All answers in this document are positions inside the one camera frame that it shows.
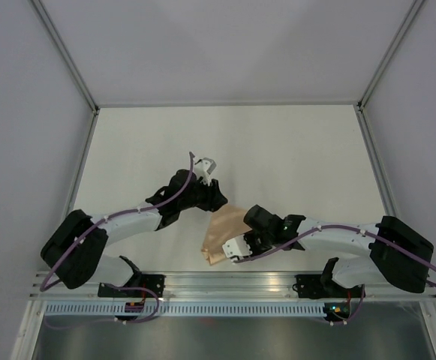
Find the peach cloth napkin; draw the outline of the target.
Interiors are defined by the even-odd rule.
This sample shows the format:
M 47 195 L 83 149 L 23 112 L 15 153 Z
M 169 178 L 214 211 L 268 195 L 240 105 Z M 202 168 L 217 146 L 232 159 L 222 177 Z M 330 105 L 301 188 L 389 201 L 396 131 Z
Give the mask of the peach cloth napkin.
M 222 245 L 246 233 L 251 228 L 244 223 L 247 209 L 226 204 L 213 212 L 204 237 L 201 252 L 210 266 L 226 259 Z

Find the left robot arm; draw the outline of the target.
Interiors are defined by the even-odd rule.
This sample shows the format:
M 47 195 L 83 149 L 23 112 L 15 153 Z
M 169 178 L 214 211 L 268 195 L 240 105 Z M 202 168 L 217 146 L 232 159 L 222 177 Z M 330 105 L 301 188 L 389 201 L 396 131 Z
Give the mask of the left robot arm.
M 70 290 L 96 281 L 112 284 L 123 296 L 132 297 L 140 291 L 142 272 L 124 255 L 104 255 L 105 247 L 162 230 L 184 210 L 216 212 L 227 203 L 218 180 L 205 182 L 196 173 L 181 169 L 136 209 L 101 216 L 72 211 L 41 249 L 41 259 Z

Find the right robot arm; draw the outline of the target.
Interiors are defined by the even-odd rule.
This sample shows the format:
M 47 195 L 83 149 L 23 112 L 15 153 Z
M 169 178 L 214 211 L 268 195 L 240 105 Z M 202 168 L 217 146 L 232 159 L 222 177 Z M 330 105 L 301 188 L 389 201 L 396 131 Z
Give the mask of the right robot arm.
M 377 223 L 328 223 L 299 214 L 279 217 L 259 205 L 244 216 L 249 227 L 239 261 L 277 251 L 335 251 L 319 278 L 322 291 L 337 296 L 361 286 L 388 283 L 408 293 L 423 293 L 434 246 L 393 216 Z

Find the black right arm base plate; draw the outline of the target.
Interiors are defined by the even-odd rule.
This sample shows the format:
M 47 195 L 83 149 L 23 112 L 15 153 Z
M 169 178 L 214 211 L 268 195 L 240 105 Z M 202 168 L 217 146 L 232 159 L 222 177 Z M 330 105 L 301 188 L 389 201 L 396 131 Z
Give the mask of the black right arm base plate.
M 296 275 L 292 290 L 297 293 L 300 299 L 311 300 L 358 299 L 362 294 L 361 286 L 354 286 L 350 289 L 344 288 L 330 278 L 319 274 Z

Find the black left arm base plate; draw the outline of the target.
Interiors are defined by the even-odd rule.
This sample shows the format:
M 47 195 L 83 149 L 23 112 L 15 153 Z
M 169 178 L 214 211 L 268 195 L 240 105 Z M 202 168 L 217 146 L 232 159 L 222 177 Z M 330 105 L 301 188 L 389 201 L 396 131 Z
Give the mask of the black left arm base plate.
M 165 279 L 166 276 L 163 274 L 142 274 L 124 285 L 124 289 L 100 283 L 98 298 L 148 298 L 152 296 L 149 291 L 160 298 L 165 289 Z

